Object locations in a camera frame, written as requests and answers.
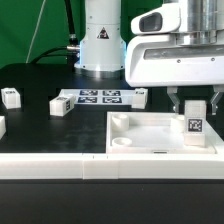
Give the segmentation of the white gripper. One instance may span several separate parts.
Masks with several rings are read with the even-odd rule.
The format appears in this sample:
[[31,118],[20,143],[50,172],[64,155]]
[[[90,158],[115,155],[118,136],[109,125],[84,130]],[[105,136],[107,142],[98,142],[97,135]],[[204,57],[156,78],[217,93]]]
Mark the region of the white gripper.
[[131,21],[125,78],[132,87],[213,85],[211,114],[224,95],[224,3],[164,3]]

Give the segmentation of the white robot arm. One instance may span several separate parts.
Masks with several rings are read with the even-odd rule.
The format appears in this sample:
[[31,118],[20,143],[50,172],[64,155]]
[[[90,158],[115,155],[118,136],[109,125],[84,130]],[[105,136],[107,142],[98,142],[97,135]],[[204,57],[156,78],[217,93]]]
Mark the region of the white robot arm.
[[121,0],[85,0],[86,34],[76,68],[92,77],[125,71],[132,87],[211,85],[211,108],[224,95],[224,0],[163,0],[135,17],[128,43],[120,34]]

